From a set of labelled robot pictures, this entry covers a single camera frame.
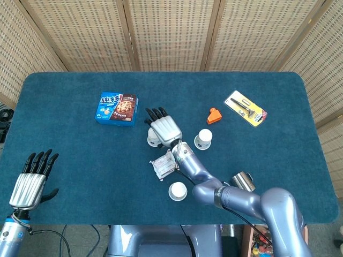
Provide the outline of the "woven rattan folding screen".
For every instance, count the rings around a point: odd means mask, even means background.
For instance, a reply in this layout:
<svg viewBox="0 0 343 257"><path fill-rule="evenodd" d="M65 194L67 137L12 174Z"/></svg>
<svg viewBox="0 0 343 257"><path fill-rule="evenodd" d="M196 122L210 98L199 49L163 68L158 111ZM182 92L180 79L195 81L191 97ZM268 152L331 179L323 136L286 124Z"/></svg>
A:
<svg viewBox="0 0 343 257"><path fill-rule="evenodd" d="M0 110L42 71L293 71L343 199L343 0L0 0Z"/></svg>

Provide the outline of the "white red snack packet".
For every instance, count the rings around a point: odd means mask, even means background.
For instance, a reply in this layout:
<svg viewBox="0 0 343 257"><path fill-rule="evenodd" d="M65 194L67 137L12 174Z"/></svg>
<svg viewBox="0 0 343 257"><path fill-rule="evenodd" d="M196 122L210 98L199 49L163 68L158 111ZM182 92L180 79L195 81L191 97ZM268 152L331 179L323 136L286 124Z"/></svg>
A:
<svg viewBox="0 0 343 257"><path fill-rule="evenodd" d="M156 160L150 161L150 164L152 165L159 181L163 181L163 179L169 174L178 170L178 164L170 149Z"/></svg>

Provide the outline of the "box of colourful items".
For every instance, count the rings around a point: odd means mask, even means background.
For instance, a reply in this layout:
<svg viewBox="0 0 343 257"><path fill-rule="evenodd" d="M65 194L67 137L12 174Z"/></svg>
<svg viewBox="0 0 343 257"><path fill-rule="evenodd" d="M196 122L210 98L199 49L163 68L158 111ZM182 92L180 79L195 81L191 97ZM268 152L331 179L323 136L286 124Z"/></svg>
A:
<svg viewBox="0 0 343 257"><path fill-rule="evenodd" d="M257 225L257 228L270 241L270 232L266 225ZM308 227L303 229L303 238L308 245ZM259 235L251 226L244 225L241 245L241 257L274 257L273 248L265 238Z"/></svg>

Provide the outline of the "white paper cup green flower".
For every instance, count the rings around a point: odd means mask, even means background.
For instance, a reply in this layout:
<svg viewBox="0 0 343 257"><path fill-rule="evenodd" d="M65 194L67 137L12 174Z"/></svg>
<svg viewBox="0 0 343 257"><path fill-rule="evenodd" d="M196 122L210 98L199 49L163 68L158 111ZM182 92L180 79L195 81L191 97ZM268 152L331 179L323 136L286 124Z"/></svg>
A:
<svg viewBox="0 0 343 257"><path fill-rule="evenodd" d="M173 201L182 201L188 193L187 187L182 182L175 182L170 185L168 194Z"/></svg>

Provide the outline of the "blue chocolate cookie box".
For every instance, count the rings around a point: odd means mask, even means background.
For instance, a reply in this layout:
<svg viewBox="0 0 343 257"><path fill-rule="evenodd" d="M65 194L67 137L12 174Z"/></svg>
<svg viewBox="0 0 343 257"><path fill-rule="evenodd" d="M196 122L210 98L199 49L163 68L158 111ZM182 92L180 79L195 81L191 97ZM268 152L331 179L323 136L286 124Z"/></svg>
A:
<svg viewBox="0 0 343 257"><path fill-rule="evenodd" d="M99 124L133 127L139 98L136 94L102 92L95 113Z"/></svg>

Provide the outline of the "blue felt table cover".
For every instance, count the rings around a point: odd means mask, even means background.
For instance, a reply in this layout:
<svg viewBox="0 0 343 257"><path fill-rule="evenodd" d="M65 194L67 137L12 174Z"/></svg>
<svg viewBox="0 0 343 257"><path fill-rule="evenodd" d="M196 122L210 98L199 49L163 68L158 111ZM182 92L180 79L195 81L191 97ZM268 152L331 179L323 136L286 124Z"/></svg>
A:
<svg viewBox="0 0 343 257"><path fill-rule="evenodd" d="M224 105L239 91L267 112L257 127ZM133 127L99 124L102 92L136 94ZM31 153L58 153L44 191L58 194L31 211L48 224L237 224L226 210L203 205L188 193L170 199L173 173L159 181L152 165L166 152L147 143L146 108L163 107L193 140L207 127L211 108L222 119L209 126L208 150L195 149L221 181L244 171L255 192L291 192L306 223L328 223L339 214L302 78L293 72L44 72L23 85L0 157L0 224L11 214L10 196Z"/></svg>

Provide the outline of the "white paper cup blue flowers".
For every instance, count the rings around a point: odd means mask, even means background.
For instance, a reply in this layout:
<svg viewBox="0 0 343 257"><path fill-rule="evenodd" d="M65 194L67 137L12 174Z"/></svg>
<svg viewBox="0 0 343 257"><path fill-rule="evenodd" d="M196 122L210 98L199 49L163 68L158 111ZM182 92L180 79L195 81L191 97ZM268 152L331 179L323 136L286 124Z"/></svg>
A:
<svg viewBox="0 0 343 257"><path fill-rule="evenodd" d="M211 146L213 134L209 129L202 129L194 138L194 145L199 150L207 150Z"/></svg>
<svg viewBox="0 0 343 257"><path fill-rule="evenodd" d="M147 143L151 147L158 147L158 148L163 147L163 144L161 143L160 139L158 138L158 136L156 135L156 133L151 127L148 129Z"/></svg>

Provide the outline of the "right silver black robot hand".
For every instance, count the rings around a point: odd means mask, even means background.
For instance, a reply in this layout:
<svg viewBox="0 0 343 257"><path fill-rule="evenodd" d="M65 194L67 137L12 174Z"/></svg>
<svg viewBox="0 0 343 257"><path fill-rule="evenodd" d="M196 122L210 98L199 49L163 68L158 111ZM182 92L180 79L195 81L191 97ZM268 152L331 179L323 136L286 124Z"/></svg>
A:
<svg viewBox="0 0 343 257"><path fill-rule="evenodd" d="M182 140L181 129L163 107L146 108L145 111L149 118L144 123L154 131L161 145L172 149Z"/></svg>

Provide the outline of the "grey-blue robot torso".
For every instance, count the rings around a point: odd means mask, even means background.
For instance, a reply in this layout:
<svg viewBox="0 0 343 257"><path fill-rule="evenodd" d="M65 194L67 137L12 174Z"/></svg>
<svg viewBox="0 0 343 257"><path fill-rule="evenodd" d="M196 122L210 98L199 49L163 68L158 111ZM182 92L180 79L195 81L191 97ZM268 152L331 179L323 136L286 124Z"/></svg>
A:
<svg viewBox="0 0 343 257"><path fill-rule="evenodd" d="M106 257L222 257L220 226L112 225Z"/></svg>

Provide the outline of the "yellow razor blister pack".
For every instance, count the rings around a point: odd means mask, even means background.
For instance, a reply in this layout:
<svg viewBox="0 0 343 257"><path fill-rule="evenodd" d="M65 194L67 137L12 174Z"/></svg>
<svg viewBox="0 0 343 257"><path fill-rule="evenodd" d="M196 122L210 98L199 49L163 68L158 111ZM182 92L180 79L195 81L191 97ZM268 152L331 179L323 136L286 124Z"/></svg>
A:
<svg viewBox="0 0 343 257"><path fill-rule="evenodd" d="M253 127L259 126L267 117L267 112L263 108L237 90L233 91L223 103Z"/></svg>

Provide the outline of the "orange plastic nozzle piece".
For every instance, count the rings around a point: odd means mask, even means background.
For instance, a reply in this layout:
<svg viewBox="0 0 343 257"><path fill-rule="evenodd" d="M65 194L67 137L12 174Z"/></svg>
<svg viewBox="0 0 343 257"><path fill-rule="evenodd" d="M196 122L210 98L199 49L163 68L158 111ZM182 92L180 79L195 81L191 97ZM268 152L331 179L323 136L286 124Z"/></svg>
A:
<svg viewBox="0 0 343 257"><path fill-rule="evenodd" d="M206 122L208 125L211 125L213 123L216 123L222 119L222 114L220 111L216 108L211 108L209 116L206 119Z"/></svg>

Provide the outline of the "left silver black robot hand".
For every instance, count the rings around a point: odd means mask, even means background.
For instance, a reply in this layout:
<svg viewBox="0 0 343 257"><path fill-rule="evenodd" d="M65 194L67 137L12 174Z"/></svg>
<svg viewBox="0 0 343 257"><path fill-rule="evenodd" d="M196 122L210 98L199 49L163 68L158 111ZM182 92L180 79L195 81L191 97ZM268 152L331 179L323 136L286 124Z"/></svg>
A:
<svg viewBox="0 0 343 257"><path fill-rule="evenodd" d="M59 154L46 152L31 153L23 170L17 178L12 191L9 205L15 210L30 211L43 202L53 199L59 189L55 188L44 195L43 190Z"/></svg>

